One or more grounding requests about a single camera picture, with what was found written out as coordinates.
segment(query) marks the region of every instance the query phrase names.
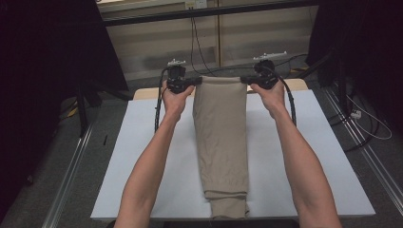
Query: handheld controller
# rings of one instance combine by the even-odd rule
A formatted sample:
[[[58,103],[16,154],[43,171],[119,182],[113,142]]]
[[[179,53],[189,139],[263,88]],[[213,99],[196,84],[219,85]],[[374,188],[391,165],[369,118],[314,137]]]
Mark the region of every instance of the handheld controller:
[[[168,63],[167,85],[168,89],[175,94],[184,92],[189,86],[200,85],[202,83],[202,77],[184,78],[186,68],[181,66],[184,63],[185,61],[180,62],[175,61],[175,59]]]
[[[268,55],[264,53],[260,57],[255,57],[254,60],[259,60],[259,62],[254,65],[254,70],[259,76],[240,77],[240,81],[244,84],[258,84],[264,89],[271,89],[278,82],[278,78],[273,73],[275,65],[269,58],[285,54],[287,54],[287,52],[284,51],[284,53],[281,54]]]

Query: forearm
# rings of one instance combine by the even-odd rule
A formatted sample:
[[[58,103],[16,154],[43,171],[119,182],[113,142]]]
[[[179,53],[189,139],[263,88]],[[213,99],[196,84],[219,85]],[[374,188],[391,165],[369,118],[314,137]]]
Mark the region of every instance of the forearm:
[[[317,155],[294,126],[285,109],[276,114],[275,120],[301,227],[337,224],[332,190]]]
[[[146,227],[163,178],[177,120],[164,116],[159,129],[137,160],[125,185],[116,227]]]

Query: wall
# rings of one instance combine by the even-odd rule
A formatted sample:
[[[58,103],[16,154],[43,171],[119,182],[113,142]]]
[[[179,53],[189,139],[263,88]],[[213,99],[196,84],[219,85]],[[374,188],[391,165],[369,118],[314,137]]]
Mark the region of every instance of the wall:
[[[207,4],[227,7],[263,2],[267,1],[210,0]],[[170,4],[145,7],[147,3]],[[184,10],[184,1],[132,0],[98,6],[104,18],[113,18]],[[264,52],[287,51],[283,59],[307,53],[316,13],[317,7],[307,7],[196,18],[202,55],[209,67],[227,67],[252,63],[253,57]],[[109,27],[107,31],[127,80],[159,76],[174,58],[185,60],[188,70],[192,68],[190,19]],[[195,69],[204,69],[196,38],[193,49]]]

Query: black curtain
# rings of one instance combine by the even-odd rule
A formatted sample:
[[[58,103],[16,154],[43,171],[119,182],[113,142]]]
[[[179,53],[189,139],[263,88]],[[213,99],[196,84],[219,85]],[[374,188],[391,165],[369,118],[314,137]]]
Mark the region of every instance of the black curtain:
[[[328,86],[342,61],[346,74],[392,126],[403,130],[403,8],[382,0],[340,0],[319,6],[312,32],[308,65],[332,51],[333,59],[319,71],[319,82]]]
[[[80,81],[127,89],[94,0],[0,0],[0,221]]]

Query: power strip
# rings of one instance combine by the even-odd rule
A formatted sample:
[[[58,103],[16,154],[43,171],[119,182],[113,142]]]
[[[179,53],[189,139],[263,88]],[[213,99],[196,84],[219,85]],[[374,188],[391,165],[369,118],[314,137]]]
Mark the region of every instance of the power strip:
[[[352,115],[351,115],[351,116],[352,116],[353,118],[359,120],[359,119],[361,118],[361,111],[354,109],[354,110],[352,111]]]
[[[184,2],[185,10],[205,9],[207,8],[207,0],[189,0]]]

